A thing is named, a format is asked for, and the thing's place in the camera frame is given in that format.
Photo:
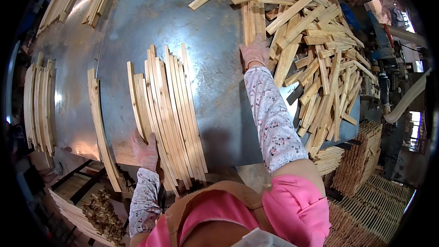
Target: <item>person's right hand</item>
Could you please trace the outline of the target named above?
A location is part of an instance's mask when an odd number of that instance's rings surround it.
[[[140,163],[140,166],[156,172],[158,152],[155,145],[155,134],[151,133],[147,140],[149,144],[145,143],[140,136],[139,130],[136,128],[134,129],[134,134],[131,136],[131,147],[133,148],[134,156]]]
[[[245,69],[249,69],[251,62],[259,62],[263,66],[266,66],[268,58],[270,57],[270,48],[267,47],[268,43],[266,40],[262,40],[263,34],[258,34],[255,40],[248,46],[239,44],[239,49],[241,50],[242,59],[245,62]]]

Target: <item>apron strap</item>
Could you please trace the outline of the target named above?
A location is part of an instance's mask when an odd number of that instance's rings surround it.
[[[181,230],[187,216],[196,206],[197,200],[202,196],[203,193],[215,190],[225,191],[236,197],[253,212],[253,215],[264,231],[274,233],[273,227],[268,221],[268,218],[266,217],[262,207],[261,195],[244,184],[233,181],[221,181],[211,185],[210,187],[183,197],[168,208],[165,216],[166,225],[168,227],[169,236],[171,239],[171,246],[178,247],[178,231]]]

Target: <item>flexible hose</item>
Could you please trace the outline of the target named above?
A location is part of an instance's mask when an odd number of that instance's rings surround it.
[[[414,85],[411,86],[409,91],[403,96],[398,105],[393,109],[392,112],[384,116],[384,119],[393,124],[398,121],[398,119],[403,115],[404,111],[409,107],[410,103],[425,90],[425,83],[427,82],[426,77],[430,74],[431,68],[421,76]]]

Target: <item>forearm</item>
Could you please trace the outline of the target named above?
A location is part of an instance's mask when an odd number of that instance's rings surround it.
[[[137,233],[150,233],[155,220],[161,212],[157,202],[160,181],[158,174],[145,168],[137,171],[136,189],[129,207],[129,236]]]
[[[250,68],[244,75],[244,83],[268,173],[272,175],[291,161],[307,159],[291,115],[268,69]]]

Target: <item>hand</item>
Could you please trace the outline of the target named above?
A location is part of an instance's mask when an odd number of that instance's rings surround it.
[[[134,129],[133,136],[131,136],[131,147],[140,166],[156,172],[158,152],[155,145],[155,134],[151,133],[147,140],[149,144],[145,143],[139,134],[139,130],[136,128]]]
[[[263,34],[258,34],[248,47],[239,44],[246,70],[250,68],[249,64],[254,61],[261,63],[263,66],[266,65],[270,57],[270,48],[267,48],[268,43],[266,40],[262,40],[262,38]]]

